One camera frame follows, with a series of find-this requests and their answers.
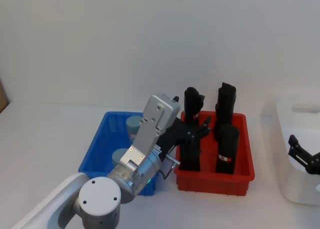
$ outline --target white plastic container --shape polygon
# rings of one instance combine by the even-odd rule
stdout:
[[[320,206],[320,175],[311,175],[288,155],[290,135],[311,155],[320,152],[320,99],[279,98],[270,131],[270,143],[280,189],[290,201]]]

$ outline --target white wall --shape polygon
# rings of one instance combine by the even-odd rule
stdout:
[[[320,92],[319,2],[0,0],[0,78],[10,100],[137,108],[195,86],[207,109],[225,81],[260,114]]]

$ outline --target black clamp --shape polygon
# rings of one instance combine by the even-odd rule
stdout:
[[[288,143],[290,145],[289,156],[304,166],[307,173],[320,175],[320,152],[311,155],[300,146],[294,135],[290,136]]]

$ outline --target red plastic bin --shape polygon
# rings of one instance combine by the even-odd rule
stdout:
[[[210,127],[214,127],[216,113],[214,111],[200,111],[199,123],[211,117]],[[216,173],[218,157],[218,143],[211,132],[200,142],[200,171],[180,170],[175,168],[176,183],[181,191],[216,193],[225,195],[245,196],[249,182],[255,178],[254,164],[248,136],[246,116],[233,114],[232,124],[240,132],[238,150],[235,158],[234,174]],[[177,147],[175,158],[180,159],[180,147]]]

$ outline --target cardboard box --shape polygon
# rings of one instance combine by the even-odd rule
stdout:
[[[4,88],[0,82],[0,112],[2,112],[6,108],[6,106],[8,106],[8,100],[5,95]]]

